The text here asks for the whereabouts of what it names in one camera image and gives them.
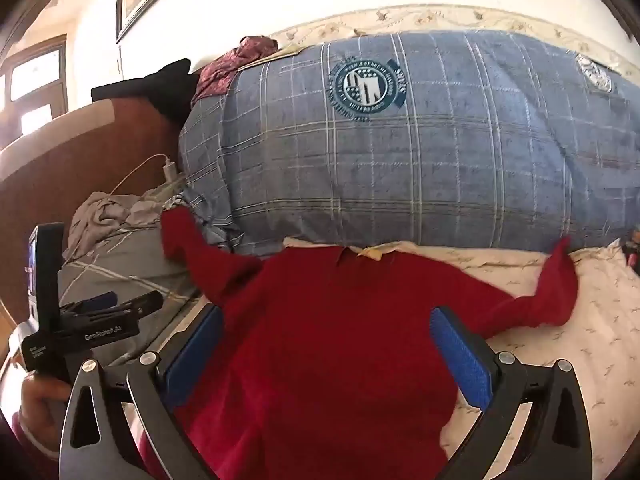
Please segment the magenta sleeved left forearm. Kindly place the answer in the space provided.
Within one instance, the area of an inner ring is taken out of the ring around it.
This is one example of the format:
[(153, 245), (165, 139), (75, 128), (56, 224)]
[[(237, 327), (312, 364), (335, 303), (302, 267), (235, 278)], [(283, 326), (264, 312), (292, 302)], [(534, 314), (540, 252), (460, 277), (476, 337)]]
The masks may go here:
[(37, 451), (18, 430), (1, 416), (1, 478), (46, 480), (58, 478), (58, 463)]

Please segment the person's left hand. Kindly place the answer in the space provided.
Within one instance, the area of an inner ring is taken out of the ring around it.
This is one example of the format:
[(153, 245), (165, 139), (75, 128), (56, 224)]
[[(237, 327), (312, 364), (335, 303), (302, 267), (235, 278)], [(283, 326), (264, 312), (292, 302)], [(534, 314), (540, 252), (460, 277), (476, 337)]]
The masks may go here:
[(54, 411), (65, 408), (70, 385), (48, 375), (29, 373), (22, 382), (21, 423), (29, 434), (49, 452), (58, 452), (62, 422)]

